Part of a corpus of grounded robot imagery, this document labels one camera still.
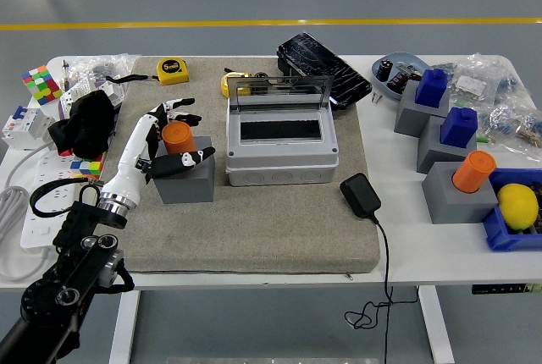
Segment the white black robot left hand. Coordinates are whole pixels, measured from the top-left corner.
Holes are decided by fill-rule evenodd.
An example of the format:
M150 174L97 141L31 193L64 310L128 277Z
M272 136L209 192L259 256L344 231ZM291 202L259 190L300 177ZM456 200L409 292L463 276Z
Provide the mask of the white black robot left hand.
M160 103L139 118L121 153L117 173L101 189L97 203L101 209L125 215L140 203L141 191L150 179L182 174L215 153L215 148L208 146L193 152L157 155L158 143L165 140L166 126L174 121L184 121L193 126L202 120L195 114L178 110L194 102L193 98L172 99Z

